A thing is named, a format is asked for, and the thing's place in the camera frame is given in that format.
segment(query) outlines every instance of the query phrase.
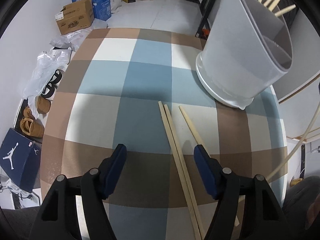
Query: checkered tablecloth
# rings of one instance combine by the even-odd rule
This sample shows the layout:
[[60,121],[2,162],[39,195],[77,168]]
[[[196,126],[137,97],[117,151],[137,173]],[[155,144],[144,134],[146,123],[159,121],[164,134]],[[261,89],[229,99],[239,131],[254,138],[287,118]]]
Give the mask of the checkered tablecloth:
[[[287,155],[274,90],[256,96],[245,111],[216,102],[195,71],[204,44],[157,30],[93,30],[69,64],[49,112],[40,169],[43,197],[59,174],[80,176],[122,143],[129,151],[127,161],[104,203],[118,240],[194,240],[159,100],[172,112],[205,230],[217,203],[204,189],[192,156],[196,142],[179,105],[223,167],[248,177],[269,174]],[[271,183],[279,202],[286,173],[285,167]],[[81,213],[80,226],[88,237]]]

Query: blue gripper pad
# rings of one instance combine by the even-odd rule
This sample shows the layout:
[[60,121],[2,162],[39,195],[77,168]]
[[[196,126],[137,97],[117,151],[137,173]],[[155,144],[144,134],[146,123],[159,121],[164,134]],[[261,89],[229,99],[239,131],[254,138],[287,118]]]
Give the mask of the blue gripper pad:
[[217,199],[219,196],[217,183],[220,182],[220,175],[213,171],[214,167],[211,161],[214,159],[210,158],[202,145],[197,145],[195,147],[194,159],[207,193],[211,195],[212,198]]
[[127,159],[127,148],[123,144],[118,144],[111,157],[102,161],[99,166],[100,194],[102,199],[107,199],[117,185],[122,168]]

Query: jumpman logo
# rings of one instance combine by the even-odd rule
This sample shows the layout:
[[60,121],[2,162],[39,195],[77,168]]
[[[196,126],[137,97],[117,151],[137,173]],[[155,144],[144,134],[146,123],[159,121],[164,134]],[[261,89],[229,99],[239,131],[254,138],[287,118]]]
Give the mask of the jumpman logo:
[[12,154],[14,152],[14,150],[16,149],[16,147],[18,146],[19,143],[16,144],[16,146],[14,148],[12,148],[12,150],[10,152],[8,152],[8,156],[3,157],[2,159],[6,160],[9,159],[10,163],[11,163],[11,169],[13,170],[13,166],[12,166]]

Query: blue cardboard box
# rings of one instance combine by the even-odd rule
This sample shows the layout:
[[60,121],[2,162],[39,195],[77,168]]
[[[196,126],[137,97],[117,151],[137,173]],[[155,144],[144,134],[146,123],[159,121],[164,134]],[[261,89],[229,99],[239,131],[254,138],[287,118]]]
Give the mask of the blue cardboard box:
[[21,189],[32,192],[40,167],[41,149],[10,128],[0,148],[0,166]]
[[92,0],[93,15],[95,18],[106,21],[111,17],[110,0]]

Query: black and white sneaker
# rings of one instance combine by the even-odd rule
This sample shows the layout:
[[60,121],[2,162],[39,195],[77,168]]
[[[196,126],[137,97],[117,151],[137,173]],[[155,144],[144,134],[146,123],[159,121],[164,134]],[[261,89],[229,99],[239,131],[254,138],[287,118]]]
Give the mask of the black and white sneaker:
[[62,75],[64,74],[64,71],[61,69],[57,69],[55,73],[53,74],[52,78],[50,79],[49,83],[52,85],[55,85],[56,87],[59,86],[61,80],[62,80]]
[[49,82],[42,90],[41,96],[49,101],[52,101],[56,93],[56,89],[57,88],[51,82]]

